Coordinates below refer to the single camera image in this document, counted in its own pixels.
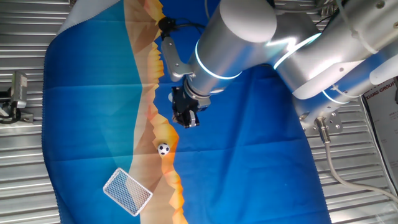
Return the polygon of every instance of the dark blue fabric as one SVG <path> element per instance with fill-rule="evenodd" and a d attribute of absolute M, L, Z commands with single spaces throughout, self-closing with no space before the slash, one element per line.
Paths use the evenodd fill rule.
<path fill-rule="evenodd" d="M 217 1 L 210 1 L 213 12 Z M 205 24 L 203 1 L 164 0 L 164 14 Z M 187 61 L 199 38 L 172 34 Z M 60 34 L 45 58 L 43 150 L 63 223 L 139 223 L 102 186 L 129 170 L 141 83 L 123 2 Z M 172 119 L 165 69 L 155 105 Z M 291 93 L 269 68 L 245 71 L 180 136 L 174 167 L 189 224 L 330 223 Z"/>

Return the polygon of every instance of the metal panel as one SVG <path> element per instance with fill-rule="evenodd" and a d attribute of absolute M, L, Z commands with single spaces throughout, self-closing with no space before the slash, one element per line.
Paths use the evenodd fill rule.
<path fill-rule="evenodd" d="M 0 0 L 0 90 L 28 75 L 34 123 L 0 124 L 0 223 L 56 224 L 59 213 L 41 144 L 44 55 L 69 13 L 68 0 Z"/>
<path fill-rule="evenodd" d="M 275 6 L 278 9 L 310 9 L 312 7 L 315 7 L 315 1 L 314 0 L 275 0 Z M 307 11 L 307 14 L 311 17 L 312 21 L 314 22 L 320 22 L 321 19 L 323 19 L 320 16 L 321 10 L 311 10 Z M 317 25 L 318 29 L 320 31 L 323 31 L 326 25 L 328 24 L 330 19 L 325 19 L 321 23 Z"/>
<path fill-rule="evenodd" d="M 390 191 L 392 184 L 376 149 L 369 121 L 360 100 L 344 105 L 339 110 L 344 130 L 331 136 L 333 165 L 345 180 L 373 185 Z M 333 223 L 380 223 L 377 216 L 385 215 L 397 221 L 394 204 L 379 193 L 346 187 L 330 174 L 326 154 L 319 136 L 307 136 Z"/>

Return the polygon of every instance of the orange sand pattern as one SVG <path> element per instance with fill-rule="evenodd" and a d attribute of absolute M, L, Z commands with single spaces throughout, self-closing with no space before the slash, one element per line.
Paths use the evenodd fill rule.
<path fill-rule="evenodd" d="M 144 5 L 147 13 L 156 22 L 159 22 L 161 18 L 165 17 L 162 12 L 163 5 L 159 0 L 146 0 Z M 173 206 L 175 212 L 173 214 L 174 224 L 187 224 L 187 220 L 183 215 L 182 205 L 184 204 L 184 198 L 182 197 L 182 185 L 180 176 L 174 169 L 174 156 L 175 150 L 178 144 L 178 134 L 174 130 L 173 126 L 169 121 L 158 113 L 158 110 L 154 104 L 155 90 L 159 87 L 159 78 L 164 75 L 163 61 L 160 59 L 160 52 L 157 50 L 158 45 L 153 42 L 152 50 L 148 56 L 148 83 L 150 85 L 150 91 L 147 94 L 148 102 L 148 120 L 154 126 L 155 140 L 153 141 L 154 146 L 157 147 L 160 143 L 166 142 L 170 146 L 170 152 L 166 156 L 162 156 L 162 172 L 166 178 L 167 183 L 175 189 L 169 204 Z"/>

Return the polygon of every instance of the soccer ball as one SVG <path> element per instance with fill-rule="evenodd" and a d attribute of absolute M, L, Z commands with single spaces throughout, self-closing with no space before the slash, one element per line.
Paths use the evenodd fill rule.
<path fill-rule="evenodd" d="M 159 146 L 157 146 L 157 151 L 160 155 L 164 156 L 170 152 L 170 146 L 166 143 L 162 143 Z"/>

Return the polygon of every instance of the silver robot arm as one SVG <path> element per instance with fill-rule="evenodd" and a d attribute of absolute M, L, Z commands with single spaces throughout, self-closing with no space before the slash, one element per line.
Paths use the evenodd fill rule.
<path fill-rule="evenodd" d="M 181 62 L 170 37 L 162 43 L 172 81 L 183 79 L 172 92 L 174 121 L 186 128 L 199 125 L 197 112 L 210 105 L 211 95 L 221 93 L 243 70 L 262 63 L 273 65 L 285 81 L 297 98 L 301 118 L 329 113 L 307 111 L 300 100 L 324 93 L 398 38 L 398 1 L 384 1 L 382 7 L 378 2 L 348 1 L 321 35 L 305 13 L 277 15 L 264 0 L 221 0 L 188 64 Z"/>

